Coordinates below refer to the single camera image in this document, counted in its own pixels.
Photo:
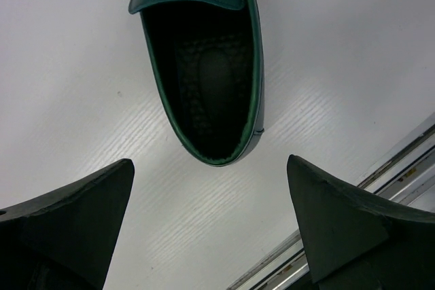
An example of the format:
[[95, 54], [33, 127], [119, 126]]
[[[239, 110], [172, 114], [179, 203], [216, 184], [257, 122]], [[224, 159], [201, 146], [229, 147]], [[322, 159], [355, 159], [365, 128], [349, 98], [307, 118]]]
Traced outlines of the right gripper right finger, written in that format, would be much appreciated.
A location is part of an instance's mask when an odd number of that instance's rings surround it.
[[312, 281], [320, 289], [433, 289], [434, 214], [341, 181], [305, 159], [287, 163]]

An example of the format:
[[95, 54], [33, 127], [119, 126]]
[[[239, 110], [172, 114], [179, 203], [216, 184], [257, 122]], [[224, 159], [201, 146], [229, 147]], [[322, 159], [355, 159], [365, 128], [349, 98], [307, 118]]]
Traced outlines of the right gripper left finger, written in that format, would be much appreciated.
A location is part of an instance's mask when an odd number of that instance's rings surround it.
[[121, 159], [1, 209], [1, 288], [102, 289], [134, 175]]

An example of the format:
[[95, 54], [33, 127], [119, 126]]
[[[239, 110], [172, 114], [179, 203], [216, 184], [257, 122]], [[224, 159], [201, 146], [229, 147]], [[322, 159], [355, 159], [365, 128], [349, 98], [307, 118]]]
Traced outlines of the green metallic loafer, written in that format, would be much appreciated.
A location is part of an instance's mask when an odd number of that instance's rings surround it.
[[228, 166], [264, 132], [264, 55], [257, 0], [130, 0], [164, 111], [197, 160]]

